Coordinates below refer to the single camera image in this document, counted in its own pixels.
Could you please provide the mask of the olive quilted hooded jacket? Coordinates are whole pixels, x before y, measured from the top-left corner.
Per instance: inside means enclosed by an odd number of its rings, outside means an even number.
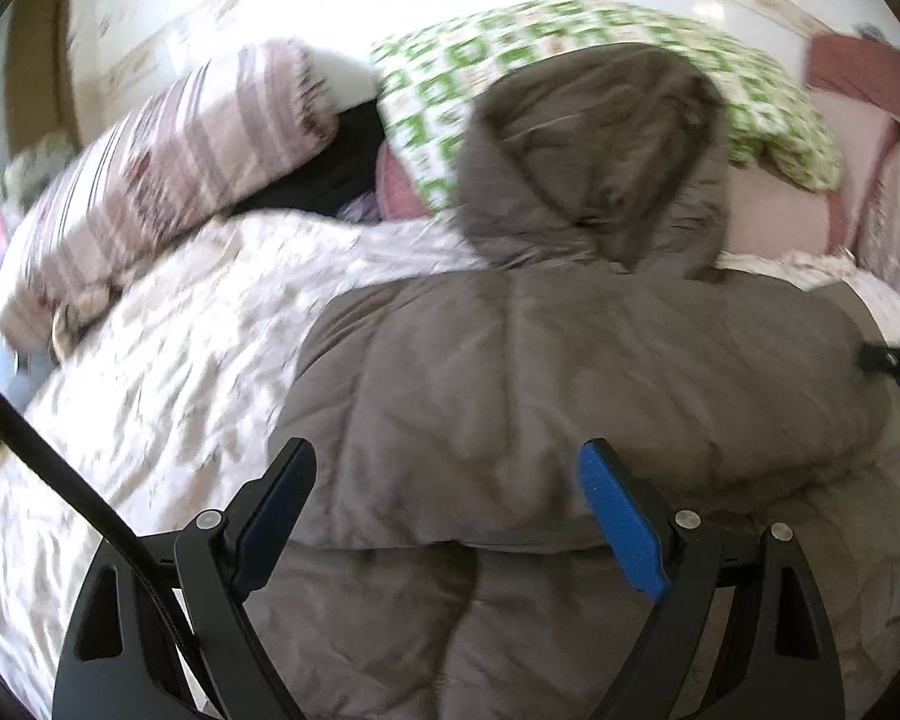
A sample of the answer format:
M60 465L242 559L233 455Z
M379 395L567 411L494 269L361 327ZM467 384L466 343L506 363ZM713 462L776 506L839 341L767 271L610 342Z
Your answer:
M724 527L790 523L848 711L900 665L900 388L855 364L847 286L718 271L727 114L660 47L590 47L479 96L475 271L333 299L274 442L317 483L253 619L310 718L582 718L647 605L578 450Z

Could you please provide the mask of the white leaf-print duvet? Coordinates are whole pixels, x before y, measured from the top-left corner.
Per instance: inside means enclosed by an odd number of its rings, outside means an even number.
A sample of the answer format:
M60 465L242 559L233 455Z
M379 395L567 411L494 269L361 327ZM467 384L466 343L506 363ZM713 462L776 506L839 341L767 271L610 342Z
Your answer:
M265 471L302 341L329 301L478 263L440 221L359 226L302 211L211 221L128 289L25 416L135 532L170 532ZM37 717L52 710L97 544L0 450L0 674Z

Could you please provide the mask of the striped floral pillow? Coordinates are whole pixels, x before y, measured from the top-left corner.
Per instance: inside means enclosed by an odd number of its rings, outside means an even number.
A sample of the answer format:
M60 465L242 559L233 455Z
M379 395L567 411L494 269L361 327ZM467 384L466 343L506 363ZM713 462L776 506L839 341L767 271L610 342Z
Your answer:
M0 270L6 343L48 348L64 304L289 176L336 133L325 78L297 41L190 71L87 146L25 213Z

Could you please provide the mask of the green white checked pillow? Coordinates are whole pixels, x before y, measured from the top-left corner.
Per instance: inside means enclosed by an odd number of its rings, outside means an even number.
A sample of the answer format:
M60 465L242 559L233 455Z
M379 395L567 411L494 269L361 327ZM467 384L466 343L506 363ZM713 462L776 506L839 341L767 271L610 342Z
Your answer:
M528 0L459 16L374 47L380 119L425 210L453 205L476 96L510 71L585 47L642 43L691 60L724 95L728 156L767 158L798 187L831 192L844 156L805 88L757 47L702 21L613 0Z

